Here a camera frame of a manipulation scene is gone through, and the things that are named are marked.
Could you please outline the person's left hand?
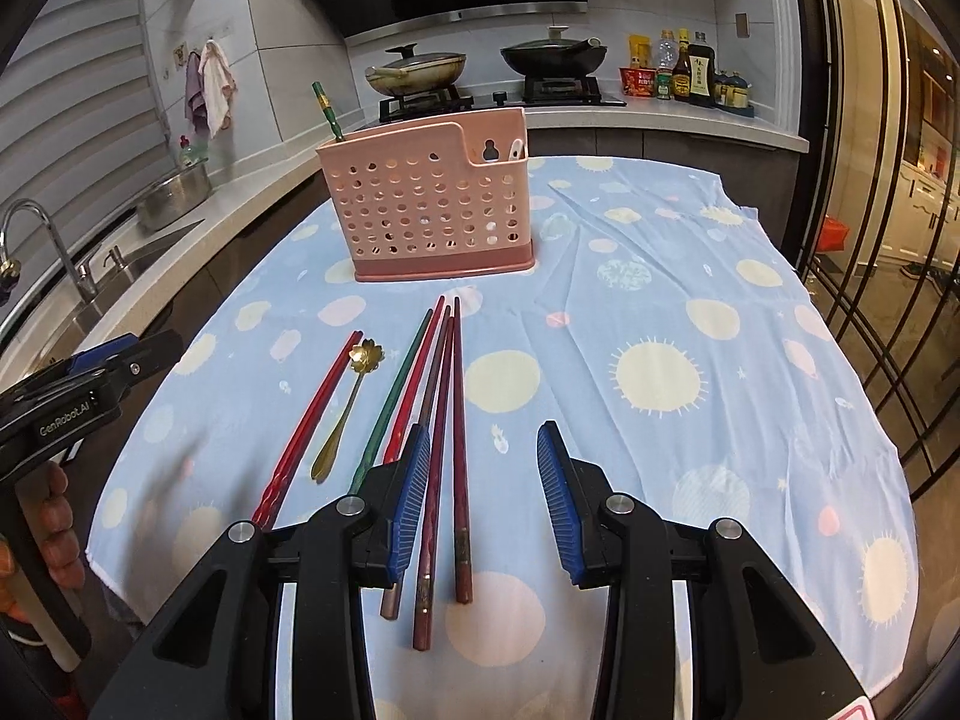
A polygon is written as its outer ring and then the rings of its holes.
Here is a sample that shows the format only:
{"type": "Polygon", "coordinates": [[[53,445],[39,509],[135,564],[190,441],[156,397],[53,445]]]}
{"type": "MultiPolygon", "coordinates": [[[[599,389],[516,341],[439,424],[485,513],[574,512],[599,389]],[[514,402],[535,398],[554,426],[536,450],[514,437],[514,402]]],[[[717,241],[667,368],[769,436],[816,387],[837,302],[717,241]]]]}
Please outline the person's left hand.
{"type": "MultiPolygon", "coordinates": [[[[85,567],[80,557],[80,543],[73,528],[73,509],[67,500],[68,476],[55,461],[46,465],[47,494],[37,509],[39,528],[43,535],[41,553],[50,577],[62,590],[78,592],[85,583],[85,567]]],[[[2,614],[18,622],[28,622],[29,616],[14,600],[10,578],[16,574],[16,561],[7,543],[0,551],[2,573],[2,614]]]]}

